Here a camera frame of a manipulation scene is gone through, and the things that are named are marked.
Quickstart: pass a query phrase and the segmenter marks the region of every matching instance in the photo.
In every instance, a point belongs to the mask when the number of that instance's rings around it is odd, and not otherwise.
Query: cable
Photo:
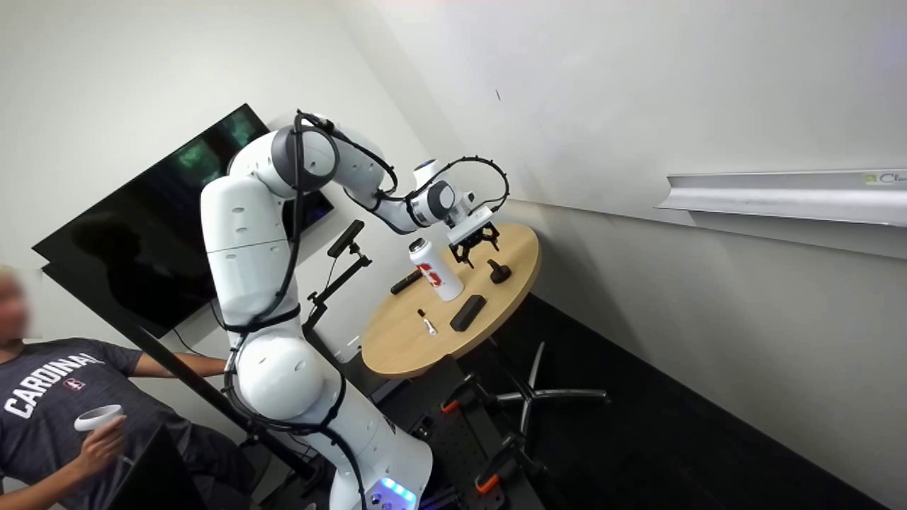
[[[195,352],[195,349],[178,335],[178,328],[172,328],[172,335],[176,335],[176,339],[178,339],[188,352],[205,356],[202,352]]]
[[[310,118],[310,123],[314,124],[314,131],[321,131],[321,134],[334,134],[332,124],[322,124],[318,117],[297,110],[294,128],[291,128],[291,138],[294,138],[291,166],[294,166],[294,193],[297,193],[297,198],[294,198],[294,208],[297,208],[297,209],[294,209],[294,219],[291,219],[291,253],[290,253],[290,261],[287,261],[287,273],[283,273],[280,290],[274,291],[273,302],[263,305],[259,314],[253,314],[253,319],[242,328],[242,339],[237,339],[236,349],[229,349],[229,361],[233,361],[233,355],[244,346],[247,335],[254,332],[259,325],[263,325],[266,317],[280,305],[280,301],[287,297],[290,281],[291,281],[291,274],[294,274],[294,261],[297,261],[297,253],[301,253],[301,209],[304,209],[304,200],[305,200],[305,193],[304,193],[304,188],[301,188],[301,175],[304,175],[304,171],[301,171],[301,166],[304,166],[304,134],[305,134],[305,131],[304,131],[304,118]],[[242,404],[253,419],[259,419],[259,423],[263,423],[263,426],[270,426],[270,429],[280,429],[280,426],[287,429],[287,426],[290,426],[290,423],[266,419],[266,417],[249,412],[242,399],[236,399],[233,376],[236,376],[236,369],[233,369],[233,363],[226,363],[224,385],[226,385],[226,393],[229,393],[233,404]],[[344,380],[344,375],[339,375],[339,399],[334,403],[332,413],[339,407],[344,393],[346,393],[346,380]],[[294,426],[294,423],[291,423],[291,430],[297,430],[297,433],[304,433],[304,430],[310,430],[310,433],[311,433],[311,430],[321,430],[321,433],[325,433],[332,443],[339,444],[344,457],[349,460],[349,465],[351,465],[351,471],[355,471],[355,477],[358,477],[359,504],[362,504],[362,510],[365,510],[365,488],[362,488],[362,477],[359,477],[359,465],[358,465],[358,460],[355,460],[355,450],[349,447],[349,443],[346,443],[336,430],[325,429],[325,426],[334,419],[332,413],[329,413],[321,426],[305,426],[305,423]]]
[[[334,281],[336,261],[339,261],[339,259],[332,261],[329,274],[322,277],[321,291],[329,290],[329,283]]]
[[[465,162],[487,165],[487,166],[497,171],[497,172],[501,175],[501,181],[504,181],[504,193],[501,193],[501,196],[480,200],[471,213],[477,213],[480,208],[485,208],[485,203],[491,203],[491,200],[497,200],[497,208],[491,208],[491,209],[499,213],[499,209],[507,203],[507,198],[511,198],[511,179],[507,179],[507,172],[504,172],[497,162],[491,162],[491,159],[482,159],[482,157],[453,159],[453,162],[447,162],[443,171],[437,171],[437,172],[429,179],[429,185],[430,185],[437,175],[443,175],[443,172],[447,172],[447,171],[453,171],[455,165],[465,165]]]
[[[382,193],[393,193],[393,189],[396,189],[396,185],[400,185],[396,171],[393,171],[386,159],[380,159],[380,157],[372,154],[368,147],[351,142],[351,138],[349,138],[339,128],[334,128],[334,123],[329,123],[329,118],[321,118],[321,117],[304,114],[304,110],[297,110],[297,117],[304,117],[318,134],[325,135],[325,142],[334,147],[334,157],[336,157],[336,142],[334,142],[334,138],[339,138],[339,142],[351,144],[355,151],[365,154],[386,175],[390,175],[390,188],[382,189]]]

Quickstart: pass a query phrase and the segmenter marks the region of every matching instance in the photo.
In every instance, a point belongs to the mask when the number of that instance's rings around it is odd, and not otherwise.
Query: round wooden table
[[[461,277],[455,301],[443,301],[426,277],[390,294],[368,319],[362,335],[362,363],[382,376],[420,376],[444,356],[461,356],[482,346],[531,294],[539,274],[539,234],[522,223],[499,226],[499,249],[480,243],[471,253],[471,264],[453,264],[444,249],[450,270]],[[497,261],[511,270],[504,283],[491,281],[491,264]],[[465,332],[453,332],[450,319],[471,294],[482,294],[487,302]]]

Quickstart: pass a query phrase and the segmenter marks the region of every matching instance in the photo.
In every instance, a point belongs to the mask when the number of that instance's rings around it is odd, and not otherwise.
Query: tv monitor
[[[236,108],[205,134],[88,208],[33,243],[42,273],[88,310],[132,335],[162,336],[216,297],[202,237],[202,189],[226,175],[229,159],[266,124],[249,104]],[[321,222],[332,203],[310,193],[301,226]]]

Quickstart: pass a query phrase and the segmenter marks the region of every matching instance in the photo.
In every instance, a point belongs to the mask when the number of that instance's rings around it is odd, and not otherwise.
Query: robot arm
[[[344,135],[334,124],[318,117],[301,117],[305,124],[297,118],[294,128],[280,128],[244,147],[229,175],[259,175],[260,185],[283,200],[336,181],[355,203],[382,219],[400,234],[444,222],[450,226],[450,247],[491,222],[491,208],[471,213],[468,200],[440,179],[434,162],[414,171],[414,193],[402,198],[389,196],[380,185],[382,175],[393,175],[393,171],[382,159]]]
[[[202,193],[202,232],[229,339],[226,392],[247,413],[290,430],[336,467],[332,506],[344,510],[365,498],[417,506],[434,457],[304,339],[283,203],[336,181],[393,232],[447,222],[450,240],[461,240],[491,219],[487,208],[465,213],[430,165],[417,171],[417,189],[404,198],[382,193],[382,175],[376,157],[310,118],[247,144],[229,175]]]

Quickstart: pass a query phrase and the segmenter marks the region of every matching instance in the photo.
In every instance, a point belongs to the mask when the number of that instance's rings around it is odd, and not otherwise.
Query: person
[[[181,419],[131,376],[169,376],[154,356],[101,339],[69,336],[25,342],[28,305],[15,270],[0,266],[0,474],[25,481],[2,492],[0,510],[108,506],[137,460],[165,429],[210,506],[247,510],[253,465],[213,429]],[[176,355],[198,376],[224,372],[224,361]],[[83,412],[121,404],[124,417],[74,430]]]

